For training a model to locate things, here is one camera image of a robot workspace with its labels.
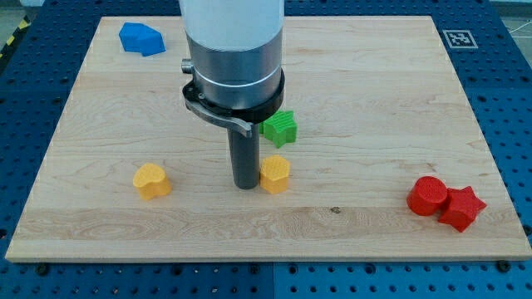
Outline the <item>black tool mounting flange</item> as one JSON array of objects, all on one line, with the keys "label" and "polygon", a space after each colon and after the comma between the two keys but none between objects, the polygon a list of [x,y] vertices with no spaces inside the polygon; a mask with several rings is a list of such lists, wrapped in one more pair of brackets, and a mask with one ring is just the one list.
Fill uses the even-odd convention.
[{"label": "black tool mounting flange", "polygon": [[283,104],[285,75],[281,71],[280,83],[273,95],[260,105],[247,109],[224,108],[208,101],[199,88],[190,81],[183,89],[185,106],[200,119],[250,138],[252,126],[262,123],[275,114]]}]

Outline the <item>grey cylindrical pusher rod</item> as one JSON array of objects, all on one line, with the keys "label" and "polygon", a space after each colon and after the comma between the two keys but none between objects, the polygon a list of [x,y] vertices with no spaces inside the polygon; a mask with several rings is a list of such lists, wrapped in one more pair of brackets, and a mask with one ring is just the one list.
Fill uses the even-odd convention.
[{"label": "grey cylindrical pusher rod", "polygon": [[253,189],[259,184],[259,126],[252,125],[247,138],[229,130],[229,152],[234,184],[240,189]]}]

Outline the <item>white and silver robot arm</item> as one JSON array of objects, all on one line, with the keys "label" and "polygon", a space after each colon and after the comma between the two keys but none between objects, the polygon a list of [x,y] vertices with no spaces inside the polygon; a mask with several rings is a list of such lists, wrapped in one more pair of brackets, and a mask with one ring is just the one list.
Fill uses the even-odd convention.
[{"label": "white and silver robot arm", "polygon": [[188,110],[225,128],[234,183],[259,183],[259,124],[283,104],[284,3],[281,0],[180,0],[192,76]]}]

